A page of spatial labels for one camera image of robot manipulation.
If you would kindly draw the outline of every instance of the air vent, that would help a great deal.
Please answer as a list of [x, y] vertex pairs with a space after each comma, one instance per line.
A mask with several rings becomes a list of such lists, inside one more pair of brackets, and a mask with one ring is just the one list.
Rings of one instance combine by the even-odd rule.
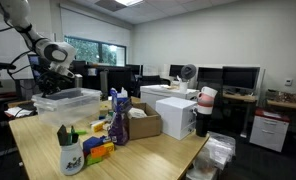
[[113, 11], [113, 12], [127, 7], [123, 4], [120, 4], [117, 1], [114, 1], [114, 0], [100, 0], [100, 1], [96, 2], [95, 4], [102, 7], [102, 8], [105, 8], [109, 11]]

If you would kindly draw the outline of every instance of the cardboard box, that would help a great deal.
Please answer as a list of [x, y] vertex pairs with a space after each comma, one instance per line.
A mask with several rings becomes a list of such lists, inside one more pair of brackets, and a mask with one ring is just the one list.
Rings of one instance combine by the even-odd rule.
[[128, 119], [125, 116], [129, 140], [160, 135], [162, 126], [160, 115], [146, 103], [134, 103], [133, 107], [144, 110], [147, 117]]

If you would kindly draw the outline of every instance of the white cabinet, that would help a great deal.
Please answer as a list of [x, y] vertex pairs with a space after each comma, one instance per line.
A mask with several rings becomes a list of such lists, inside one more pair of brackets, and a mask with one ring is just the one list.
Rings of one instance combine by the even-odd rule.
[[162, 132], [178, 140], [195, 129], [195, 116], [192, 109], [195, 101], [170, 97], [156, 102], [156, 111], [162, 119]]
[[281, 152], [288, 125], [289, 119], [286, 116], [269, 117], [265, 115], [265, 111], [257, 109], [250, 142]]
[[147, 103], [150, 107], [155, 109], [156, 101], [168, 97], [177, 97], [181, 99], [190, 100], [198, 95], [199, 91], [195, 89], [188, 89], [186, 93], [181, 93], [179, 90], [168, 90], [160, 85], [141, 86], [140, 87], [140, 101]]

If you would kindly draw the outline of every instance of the wooden table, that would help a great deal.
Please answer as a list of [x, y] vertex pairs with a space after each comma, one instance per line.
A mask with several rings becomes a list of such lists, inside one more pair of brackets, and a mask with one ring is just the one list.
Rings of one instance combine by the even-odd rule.
[[246, 110], [246, 115], [245, 115], [245, 120], [244, 120], [244, 126], [243, 126], [243, 130], [241, 131], [241, 134], [240, 134], [241, 137], [247, 138], [247, 125], [248, 125], [248, 121], [249, 121], [249, 117], [250, 117], [251, 104], [255, 103], [257, 101], [256, 96], [248, 96], [248, 95], [242, 96], [240, 94], [223, 93], [223, 97], [228, 98], [228, 99], [240, 100], [240, 101], [244, 101], [245, 103], [247, 103], [247, 110]]
[[273, 106], [279, 106], [279, 107], [286, 107], [286, 108], [296, 109], [296, 103], [277, 102], [277, 101], [273, 101], [273, 100], [268, 100], [267, 103], [269, 105], [273, 105]]
[[[94, 119], [89, 117], [74, 125], [76, 130], [88, 132], [80, 136], [81, 142], [104, 134], [90, 132], [89, 122]], [[209, 138], [193, 132], [181, 141], [165, 134], [129, 141], [126, 146], [117, 146], [102, 162], [65, 176], [59, 168], [58, 128], [40, 122], [37, 116], [9, 124], [30, 179], [179, 179]]]

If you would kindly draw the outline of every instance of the plastic bin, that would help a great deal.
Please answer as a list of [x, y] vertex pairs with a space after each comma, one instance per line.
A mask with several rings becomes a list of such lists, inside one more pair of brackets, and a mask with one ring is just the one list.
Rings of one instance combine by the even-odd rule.
[[32, 96], [40, 121], [56, 127], [69, 126], [83, 118], [94, 115], [100, 108], [100, 91], [72, 88], [59, 93]]

